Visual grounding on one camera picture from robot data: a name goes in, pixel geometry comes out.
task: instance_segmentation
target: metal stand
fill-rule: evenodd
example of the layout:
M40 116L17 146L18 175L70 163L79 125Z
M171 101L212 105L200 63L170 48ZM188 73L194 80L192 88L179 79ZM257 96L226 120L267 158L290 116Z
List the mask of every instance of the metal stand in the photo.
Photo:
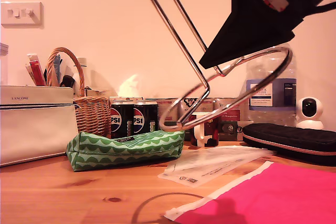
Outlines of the metal stand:
M194 69L196 75L200 79L200 84L196 85L194 88L190 89L187 93L185 93L182 97L178 98L171 107L166 110L163 115L160 118L160 128L164 131L181 131L181 130L187 130L190 128L193 128L194 126L204 123L210 119L216 118L220 116L225 111L230 110L234 106L239 105L240 103L244 102L245 100L249 99L253 94L258 92L259 89L265 87L267 84L271 83L274 79L276 79L289 65L289 63L292 60L292 51L289 48L286 47L272 47L269 49L265 49L263 51L260 51L254 55L248 56L248 57L240 57L238 58L232 65L226 66L223 70L219 68L219 66L215 66L214 69L216 71L216 74L210 76L208 79L206 79L198 67L197 63L185 47L184 43L182 42L181 38L177 34L175 28L173 27L172 23L169 21L168 17L166 16L165 12L163 11L162 7L158 3L157 0L151 0L154 7L156 8L157 12L161 16L162 20L166 24L167 28L173 35L175 41L179 45L180 49L182 50L183 54L186 56L188 62ZM184 7L182 6L180 0L174 0L175 4L177 5L178 9L180 10L182 16L184 17L185 21L187 22L189 28L193 32L195 38L197 39L199 45L204 50L204 52L207 50L207 47L201 38L200 34L196 30L194 24L192 23L191 19L189 18L187 12L185 11ZM269 76L267 76L264 80L262 80L258 85L254 86L251 90L246 91L244 94L240 95L233 103L221 106L217 110L214 110L213 112L198 118L196 120L187 122L187 119L190 117L190 115L201 105L201 103L207 98L207 96L210 94L210 85L209 82L213 79L215 79L218 76L225 77L227 76L235 67L246 63L250 60L253 60L255 58L261 57L263 55L267 54L273 54L274 52L283 52L286 57L284 58L283 62L277 67L277 69L271 73ZM170 114L170 112L176 108L176 106L179 104L180 101L182 101L184 98L186 98L188 95L193 93L195 90L199 89L200 87L204 87L205 91L202 94L201 97L197 99L197 101L178 119L176 125L173 126L167 126L164 124L164 121L166 117Z

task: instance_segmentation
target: green patterned pouch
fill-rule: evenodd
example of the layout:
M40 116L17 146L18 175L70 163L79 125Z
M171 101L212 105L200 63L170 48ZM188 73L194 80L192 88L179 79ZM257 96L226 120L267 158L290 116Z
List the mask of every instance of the green patterned pouch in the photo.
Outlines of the green patterned pouch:
M117 139L80 132L68 143L67 156L75 172L92 170L149 159L178 158L183 140L183 131L154 131Z

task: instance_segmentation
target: tissue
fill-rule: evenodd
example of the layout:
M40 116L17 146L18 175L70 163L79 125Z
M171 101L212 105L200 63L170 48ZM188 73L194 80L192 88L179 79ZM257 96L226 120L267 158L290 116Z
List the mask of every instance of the tissue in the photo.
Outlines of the tissue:
M140 97L139 95L139 76L132 75L124 81L118 90L119 97Z

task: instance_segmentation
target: white cosmetic bag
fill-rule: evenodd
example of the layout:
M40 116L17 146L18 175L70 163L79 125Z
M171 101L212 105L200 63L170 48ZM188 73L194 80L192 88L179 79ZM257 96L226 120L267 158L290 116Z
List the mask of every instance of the white cosmetic bag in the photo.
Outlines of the white cosmetic bag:
M0 87L0 166L62 155L78 134L73 89Z

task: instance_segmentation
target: black pepsi can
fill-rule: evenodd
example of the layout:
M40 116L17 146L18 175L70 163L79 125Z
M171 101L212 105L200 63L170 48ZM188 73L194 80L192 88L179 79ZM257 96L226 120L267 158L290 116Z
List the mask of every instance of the black pepsi can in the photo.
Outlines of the black pepsi can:
M133 109L131 100L114 100L111 104L111 138L133 135Z
M134 134L158 130L158 103L155 100L137 100L134 105Z

